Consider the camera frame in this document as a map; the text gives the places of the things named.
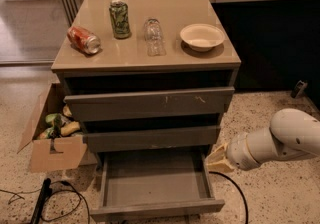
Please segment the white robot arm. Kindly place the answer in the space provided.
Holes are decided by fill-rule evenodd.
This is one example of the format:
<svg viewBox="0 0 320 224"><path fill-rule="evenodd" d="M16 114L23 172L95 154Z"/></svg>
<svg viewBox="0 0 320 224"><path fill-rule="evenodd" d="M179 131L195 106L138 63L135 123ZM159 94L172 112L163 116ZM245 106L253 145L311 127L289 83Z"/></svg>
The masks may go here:
<svg viewBox="0 0 320 224"><path fill-rule="evenodd" d="M268 127L238 134L207 158L211 172L249 171L269 161L298 161L320 155L320 122L292 108L276 112Z"/></svg>

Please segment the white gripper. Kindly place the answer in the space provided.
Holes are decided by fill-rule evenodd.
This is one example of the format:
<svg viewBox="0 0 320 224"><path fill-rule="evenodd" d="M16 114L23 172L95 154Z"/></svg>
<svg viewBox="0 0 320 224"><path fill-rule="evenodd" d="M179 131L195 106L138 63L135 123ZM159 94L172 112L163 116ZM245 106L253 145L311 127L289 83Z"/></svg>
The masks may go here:
<svg viewBox="0 0 320 224"><path fill-rule="evenodd" d="M218 146L206 158L207 168L211 172L230 173L234 171L234 165L238 169L249 171L256 169L260 164L252 156L248 142L248 133L240 133L228 143ZM226 159L232 164L220 162Z"/></svg>

